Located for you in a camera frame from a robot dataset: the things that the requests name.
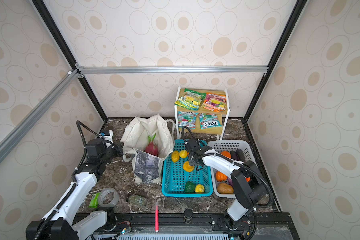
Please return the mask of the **white canvas grocery bag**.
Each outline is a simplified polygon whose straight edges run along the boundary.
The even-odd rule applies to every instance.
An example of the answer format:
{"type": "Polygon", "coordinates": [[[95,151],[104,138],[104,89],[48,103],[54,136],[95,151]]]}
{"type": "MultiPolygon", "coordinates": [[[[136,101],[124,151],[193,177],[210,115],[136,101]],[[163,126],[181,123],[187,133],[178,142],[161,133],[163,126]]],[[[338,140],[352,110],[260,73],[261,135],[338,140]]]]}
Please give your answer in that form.
{"type": "Polygon", "coordinates": [[[134,118],[125,128],[121,143],[124,160],[132,163],[136,183],[162,181],[164,161],[174,150],[175,123],[160,115],[134,118]]]}

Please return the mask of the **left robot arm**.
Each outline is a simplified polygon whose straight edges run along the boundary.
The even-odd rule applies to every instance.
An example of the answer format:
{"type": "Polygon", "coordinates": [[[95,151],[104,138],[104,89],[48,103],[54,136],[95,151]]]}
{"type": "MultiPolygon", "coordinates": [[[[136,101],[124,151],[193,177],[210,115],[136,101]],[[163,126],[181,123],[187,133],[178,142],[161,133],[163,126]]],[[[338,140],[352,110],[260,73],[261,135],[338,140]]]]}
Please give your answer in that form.
{"type": "Polygon", "coordinates": [[[97,229],[116,227],[116,217],[110,207],[101,207],[75,223],[80,205],[96,185],[107,164],[123,155],[123,144],[98,138],[85,146],[86,162],[75,169],[70,187],[58,203],[39,221],[32,221],[26,228],[28,240],[85,240],[97,229]]]}

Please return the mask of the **pink dragon fruit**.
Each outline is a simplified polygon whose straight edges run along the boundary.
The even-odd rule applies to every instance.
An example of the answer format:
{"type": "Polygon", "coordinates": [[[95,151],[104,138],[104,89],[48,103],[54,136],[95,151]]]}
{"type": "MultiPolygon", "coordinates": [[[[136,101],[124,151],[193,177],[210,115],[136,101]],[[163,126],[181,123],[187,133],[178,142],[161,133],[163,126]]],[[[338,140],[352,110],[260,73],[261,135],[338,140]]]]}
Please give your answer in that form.
{"type": "Polygon", "coordinates": [[[154,134],[152,136],[148,135],[148,145],[146,146],[144,152],[148,153],[150,155],[158,157],[159,156],[159,149],[158,149],[158,146],[155,143],[155,137],[156,137],[156,134],[154,134]]]}

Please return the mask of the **green snack packet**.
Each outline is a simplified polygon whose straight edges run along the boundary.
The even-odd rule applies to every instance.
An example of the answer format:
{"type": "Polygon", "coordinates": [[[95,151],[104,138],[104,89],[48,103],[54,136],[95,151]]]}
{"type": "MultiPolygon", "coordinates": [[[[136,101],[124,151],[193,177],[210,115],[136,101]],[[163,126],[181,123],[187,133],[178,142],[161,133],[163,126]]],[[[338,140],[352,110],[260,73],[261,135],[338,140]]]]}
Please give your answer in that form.
{"type": "Polygon", "coordinates": [[[176,100],[175,105],[191,111],[198,111],[200,104],[206,98],[206,93],[184,89],[182,95],[176,100]]]}

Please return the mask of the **yellow orange mango toy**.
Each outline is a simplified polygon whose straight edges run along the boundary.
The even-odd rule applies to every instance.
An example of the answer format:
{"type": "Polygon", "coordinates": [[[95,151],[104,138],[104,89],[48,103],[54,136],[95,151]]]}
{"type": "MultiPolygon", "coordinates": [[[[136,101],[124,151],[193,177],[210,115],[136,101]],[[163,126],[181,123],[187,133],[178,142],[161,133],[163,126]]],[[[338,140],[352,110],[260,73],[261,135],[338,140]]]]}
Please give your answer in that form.
{"type": "Polygon", "coordinates": [[[194,166],[191,166],[191,165],[189,164],[189,161],[186,161],[186,162],[184,162],[184,164],[183,164],[183,169],[184,169],[184,171],[186,171],[186,172],[188,172],[188,173],[191,173],[191,172],[195,169],[195,167],[194,167],[194,166]]]}

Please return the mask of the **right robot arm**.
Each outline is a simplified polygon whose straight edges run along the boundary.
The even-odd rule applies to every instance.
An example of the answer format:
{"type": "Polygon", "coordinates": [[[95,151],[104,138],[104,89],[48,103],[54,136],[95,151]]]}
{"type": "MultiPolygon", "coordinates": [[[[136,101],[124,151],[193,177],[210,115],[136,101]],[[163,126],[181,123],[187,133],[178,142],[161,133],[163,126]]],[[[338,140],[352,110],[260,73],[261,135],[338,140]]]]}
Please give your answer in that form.
{"type": "Polygon", "coordinates": [[[237,223],[255,209],[273,205],[271,186],[254,162],[228,158],[194,138],[184,140],[184,144],[191,166],[211,167],[231,179],[236,199],[225,212],[227,223],[237,223]]]}

